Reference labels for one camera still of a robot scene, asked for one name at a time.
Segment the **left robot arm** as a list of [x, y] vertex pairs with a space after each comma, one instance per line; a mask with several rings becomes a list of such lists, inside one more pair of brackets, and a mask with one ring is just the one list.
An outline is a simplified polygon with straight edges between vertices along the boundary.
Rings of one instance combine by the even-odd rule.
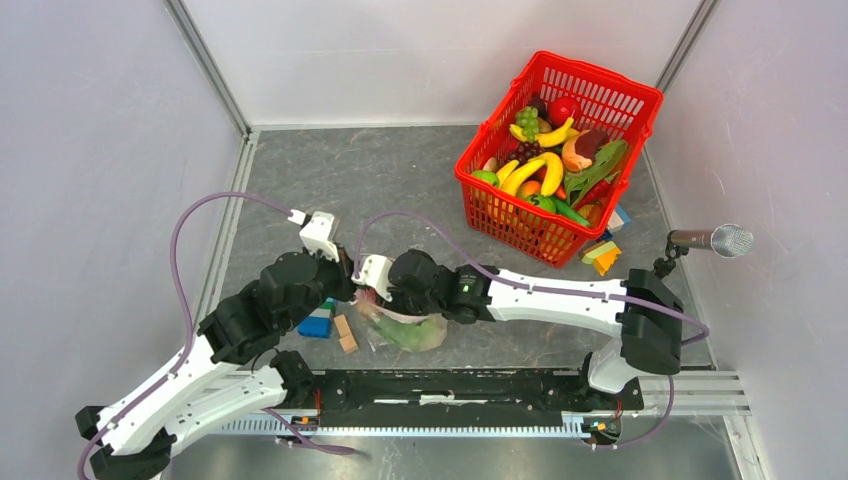
[[224, 298], [185, 345], [132, 393], [110, 406], [86, 406], [75, 417], [87, 439], [77, 466], [81, 479], [152, 479], [190, 443], [244, 414], [286, 403], [302, 407], [315, 380], [296, 351], [237, 384], [207, 394], [217, 380], [273, 350], [326, 300], [349, 300], [353, 262], [338, 247], [288, 252], [258, 279]]

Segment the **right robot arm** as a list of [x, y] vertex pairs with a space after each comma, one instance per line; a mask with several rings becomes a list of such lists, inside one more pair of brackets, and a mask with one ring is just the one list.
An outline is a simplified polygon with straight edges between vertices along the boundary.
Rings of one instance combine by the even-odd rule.
[[475, 263], [450, 269], [412, 249], [380, 279], [380, 302], [399, 314], [439, 314], [461, 324], [532, 320], [607, 336], [587, 355], [577, 382], [591, 408], [606, 406], [636, 377], [681, 370], [682, 307], [645, 270], [633, 269], [625, 280], [568, 281]]

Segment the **green toy grapes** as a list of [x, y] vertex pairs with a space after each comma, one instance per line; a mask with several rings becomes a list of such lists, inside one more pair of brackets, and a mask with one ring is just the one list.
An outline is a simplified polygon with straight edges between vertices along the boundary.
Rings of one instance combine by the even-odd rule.
[[540, 133], [538, 110], [533, 106], [526, 106], [515, 114], [514, 120], [522, 142], [534, 142]]

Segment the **green toy lime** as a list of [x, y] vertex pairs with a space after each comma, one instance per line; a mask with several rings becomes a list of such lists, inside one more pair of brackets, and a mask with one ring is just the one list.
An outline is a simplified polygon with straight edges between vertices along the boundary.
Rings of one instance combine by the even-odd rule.
[[498, 188], [500, 186], [500, 180], [494, 172], [487, 170], [475, 170], [471, 173], [471, 175], [474, 178], [481, 180], [482, 182], [491, 185], [495, 188]]

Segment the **single yellow toy banana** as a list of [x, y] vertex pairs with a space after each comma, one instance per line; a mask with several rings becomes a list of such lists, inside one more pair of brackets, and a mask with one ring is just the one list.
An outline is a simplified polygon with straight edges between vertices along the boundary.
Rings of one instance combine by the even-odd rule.
[[509, 125], [509, 132], [515, 139], [520, 142], [537, 142], [543, 148], [551, 148], [557, 145], [561, 145], [579, 135], [579, 131], [573, 128], [574, 122], [575, 119], [573, 117], [569, 117], [566, 122], [558, 129], [548, 133], [537, 134], [534, 140], [531, 140], [529, 137], [526, 137], [522, 132], [522, 129], [516, 124]]

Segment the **green toy lettuce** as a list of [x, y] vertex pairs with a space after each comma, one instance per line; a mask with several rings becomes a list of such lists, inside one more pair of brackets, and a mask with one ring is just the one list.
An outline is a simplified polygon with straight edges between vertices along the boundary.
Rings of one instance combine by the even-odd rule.
[[400, 349], [420, 353], [442, 345], [447, 336], [447, 321], [431, 315], [417, 323], [402, 323], [388, 316], [378, 316], [372, 327], [390, 343]]

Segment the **clear zip top bag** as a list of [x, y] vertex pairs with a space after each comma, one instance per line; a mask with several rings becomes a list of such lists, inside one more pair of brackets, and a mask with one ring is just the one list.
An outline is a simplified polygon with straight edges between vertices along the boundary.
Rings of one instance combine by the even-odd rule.
[[421, 353], [440, 347], [447, 337], [447, 320], [441, 315], [393, 312], [377, 304], [376, 292], [371, 289], [357, 291], [353, 307], [370, 329], [369, 342], [374, 346], [391, 344], [406, 352]]

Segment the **red toy tomato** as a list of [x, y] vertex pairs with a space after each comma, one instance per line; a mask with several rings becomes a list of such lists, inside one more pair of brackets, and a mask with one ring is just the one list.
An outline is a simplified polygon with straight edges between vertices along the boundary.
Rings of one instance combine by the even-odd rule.
[[563, 95], [548, 103], [547, 115], [552, 126], [561, 127], [568, 119], [577, 123], [582, 117], [582, 107], [577, 99]]

